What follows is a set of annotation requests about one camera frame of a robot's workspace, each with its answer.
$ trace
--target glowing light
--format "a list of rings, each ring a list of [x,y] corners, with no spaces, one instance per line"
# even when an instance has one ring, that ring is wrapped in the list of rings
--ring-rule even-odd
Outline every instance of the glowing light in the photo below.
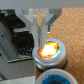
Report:
[[[39,56],[43,58],[53,57],[59,50],[59,44],[53,41],[48,41],[45,43],[43,50],[38,50]]]

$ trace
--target speckled brown surface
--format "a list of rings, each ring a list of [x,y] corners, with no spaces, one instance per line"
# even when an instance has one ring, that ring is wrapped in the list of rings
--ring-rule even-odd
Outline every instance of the speckled brown surface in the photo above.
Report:
[[[39,24],[44,14],[37,14]],[[64,70],[72,74],[79,84],[84,84],[84,8],[63,8],[47,38],[59,39],[66,45],[68,63]],[[40,74],[36,68],[36,79]]]

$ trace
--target brown carpet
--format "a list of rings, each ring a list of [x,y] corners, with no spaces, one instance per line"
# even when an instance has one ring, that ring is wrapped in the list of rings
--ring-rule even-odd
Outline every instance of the brown carpet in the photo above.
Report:
[[[38,23],[45,13],[39,13]],[[61,40],[67,47],[68,63],[64,68],[79,84],[84,84],[84,8],[63,8],[47,38]],[[41,73],[36,68],[36,79]]]

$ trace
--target cork board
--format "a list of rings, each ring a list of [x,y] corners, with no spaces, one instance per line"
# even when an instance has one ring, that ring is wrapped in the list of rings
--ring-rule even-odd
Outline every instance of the cork board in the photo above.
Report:
[[[45,14],[36,14],[39,25]],[[84,8],[63,8],[47,38],[59,39],[66,45],[68,63],[64,70],[72,74],[79,84],[84,84]],[[37,79],[42,72],[35,70]]]

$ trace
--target brown surface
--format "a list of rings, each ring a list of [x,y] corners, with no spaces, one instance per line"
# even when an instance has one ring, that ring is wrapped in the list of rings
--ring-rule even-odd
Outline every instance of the brown surface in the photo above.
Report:
[[[37,14],[39,24],[43,14]],[[84,84],[84,8],[64,8],[47,38],[59,39],[66,45],[68,63],[64,70],[72,74],[79,84]],[[40,74],[36,68],[36,79]]]

